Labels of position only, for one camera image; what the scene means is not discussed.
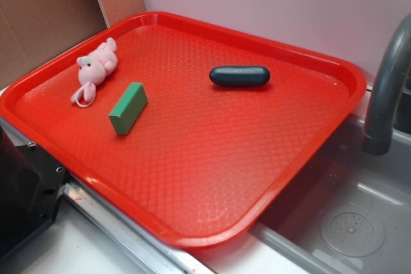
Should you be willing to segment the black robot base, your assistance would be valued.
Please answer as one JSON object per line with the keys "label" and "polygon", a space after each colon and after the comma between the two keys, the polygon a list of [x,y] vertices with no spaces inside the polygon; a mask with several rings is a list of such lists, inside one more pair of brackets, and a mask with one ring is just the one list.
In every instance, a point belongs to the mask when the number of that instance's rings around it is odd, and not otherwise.
{"label": "black robot base", "polygon": [[1,262],[48,229],[67,169],[40,146],[15,146],[1,130]]}

